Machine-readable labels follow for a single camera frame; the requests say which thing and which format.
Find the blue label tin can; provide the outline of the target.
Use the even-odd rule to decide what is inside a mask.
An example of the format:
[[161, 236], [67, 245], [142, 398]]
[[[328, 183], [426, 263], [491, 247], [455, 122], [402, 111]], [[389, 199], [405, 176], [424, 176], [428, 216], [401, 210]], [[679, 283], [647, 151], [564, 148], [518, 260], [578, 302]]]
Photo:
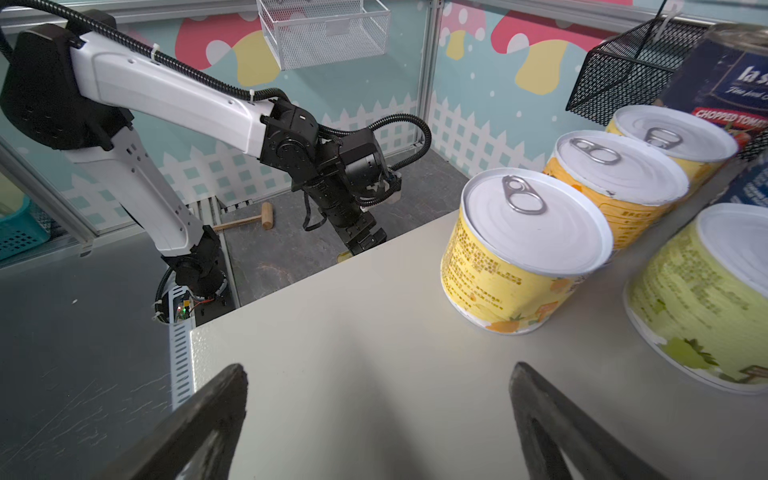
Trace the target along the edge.
[[767, 151], [750, 161], [747, 167], [713, 201], [767, 206]]

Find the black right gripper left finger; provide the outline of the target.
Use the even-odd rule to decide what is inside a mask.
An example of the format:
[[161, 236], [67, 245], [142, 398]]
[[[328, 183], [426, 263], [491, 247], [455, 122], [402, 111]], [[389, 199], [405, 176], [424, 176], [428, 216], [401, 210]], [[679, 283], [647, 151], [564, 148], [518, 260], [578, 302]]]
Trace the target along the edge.
[[248, 377], [230, 364], [99, 479], [227, 479], [246, 418]]

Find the green can white lid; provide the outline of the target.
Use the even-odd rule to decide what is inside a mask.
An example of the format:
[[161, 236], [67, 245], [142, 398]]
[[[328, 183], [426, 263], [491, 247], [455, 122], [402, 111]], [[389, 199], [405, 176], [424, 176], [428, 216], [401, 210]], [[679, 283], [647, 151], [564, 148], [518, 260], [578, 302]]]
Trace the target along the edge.
[[767, 390], [767, 210], [720, 203], [670, 238], [623, 291], [641, 337], [714, 388]]

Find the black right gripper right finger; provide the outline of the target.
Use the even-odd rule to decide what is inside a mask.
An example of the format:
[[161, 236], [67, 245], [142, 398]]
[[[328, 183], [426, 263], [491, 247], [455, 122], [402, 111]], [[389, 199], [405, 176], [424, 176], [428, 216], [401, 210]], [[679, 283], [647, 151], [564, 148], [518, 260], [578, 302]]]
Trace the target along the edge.
[[509, 395], [531, 479], [662, 479], [525, 362], [515, 365]]

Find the dark blue red label can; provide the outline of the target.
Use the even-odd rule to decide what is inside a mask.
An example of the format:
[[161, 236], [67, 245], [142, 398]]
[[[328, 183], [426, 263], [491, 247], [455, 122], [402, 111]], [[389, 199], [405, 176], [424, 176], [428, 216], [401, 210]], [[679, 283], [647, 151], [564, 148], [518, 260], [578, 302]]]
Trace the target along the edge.
[[746, 147], [767, 129], [767, 28], [709, 28], [656, 103], [713, 123]]

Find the gold rectangular spam tin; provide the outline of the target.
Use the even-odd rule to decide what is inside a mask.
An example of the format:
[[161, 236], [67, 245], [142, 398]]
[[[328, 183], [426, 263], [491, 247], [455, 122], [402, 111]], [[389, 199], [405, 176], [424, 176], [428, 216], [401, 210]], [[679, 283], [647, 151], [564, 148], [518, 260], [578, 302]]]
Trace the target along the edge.
[[338, 263], [342, 263], [342, 262], [344, 262], [344, 261], [346, 261], [346, 260], [348, 260], [348, 259], [350, 259], [352, 257], [353, 257], [353, 254], [351, 252], [349, 252], [349, 251], [346, 251], [346, 252], [343, 252], [343, 253], [339, 254], [337, 256], [337, 258], [336, 258], [336, 261]]

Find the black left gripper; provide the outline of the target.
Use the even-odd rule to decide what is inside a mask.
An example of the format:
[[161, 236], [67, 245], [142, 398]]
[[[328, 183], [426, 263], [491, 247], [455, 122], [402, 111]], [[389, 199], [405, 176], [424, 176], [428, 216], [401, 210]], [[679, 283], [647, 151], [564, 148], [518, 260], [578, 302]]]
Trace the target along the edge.
[[323, 213], [352, 255], [359, 255], [387, 240], [385, 230], [377, 225], [374, 216], [364, 211], [351, 196], [332, 195], [326, 201]]

